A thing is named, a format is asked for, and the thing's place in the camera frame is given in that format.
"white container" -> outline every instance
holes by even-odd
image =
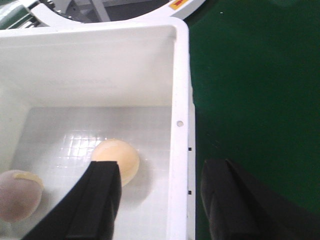
[[[45,187],[30,218],[1,222],[1,240],[39,222],[108,138],[141,159],[122,189],[113,239],[195,238],[188,39],[173,17],[0,31],[0,172],[30,171]]]

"pink ball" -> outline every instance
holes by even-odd
[[[0,174],[0,218],[14,223],[29,217],[38,207],[41,179],[30,172],[9,170]]]

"hole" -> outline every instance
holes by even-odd
[[[176,122],[176,125],[177,125],[178,127],[182,127],[182,126],[184,125],[184,122],[183,122],[183,121],[177,121],[177,122]]]

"bin floor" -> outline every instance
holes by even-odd
[[[170,128],[171,107],[32,108],[11,168],[38,174],[45,189],[36,212],[7,234],[28,232],[78,181],[95,146],[117,138],[138,150],[140,168],[122,189],[113,239],[165,239]]]

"yellow ball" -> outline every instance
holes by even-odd
[[[130,144],[115,138],[102,141],[93,151],[92,161],[116,161],[122,187],[129,183],[139,168],[139,154]]]

